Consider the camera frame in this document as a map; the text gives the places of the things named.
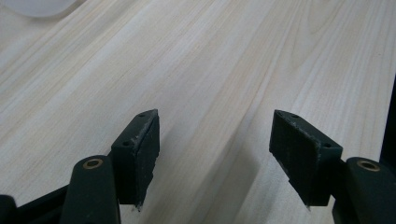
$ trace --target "wooden table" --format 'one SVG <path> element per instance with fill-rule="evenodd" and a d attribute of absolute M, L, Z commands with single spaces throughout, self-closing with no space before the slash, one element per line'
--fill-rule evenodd
<path fill-rule="evenodd" d="M 79 1 L 0 7 L 0 190 L 18 205 L 107 154 L 158 108 L 161 152 L 123 223 L 332 223 L 268 151 L 275 109 L 378 160 L 396 72 L 396 1 Z"/>

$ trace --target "wood grain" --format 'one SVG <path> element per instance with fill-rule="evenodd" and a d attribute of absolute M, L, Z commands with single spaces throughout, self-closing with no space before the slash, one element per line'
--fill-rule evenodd
<path fill-rule="evenodd" d="M 0 190 L 18 205 L 107 154 L 158 108 L 161 153 L 123 223 L 332 223 L 268 151 L 274 109 L 378 160 L 396 1 L 85 1 L 57 18 L 0 7 Z"/>

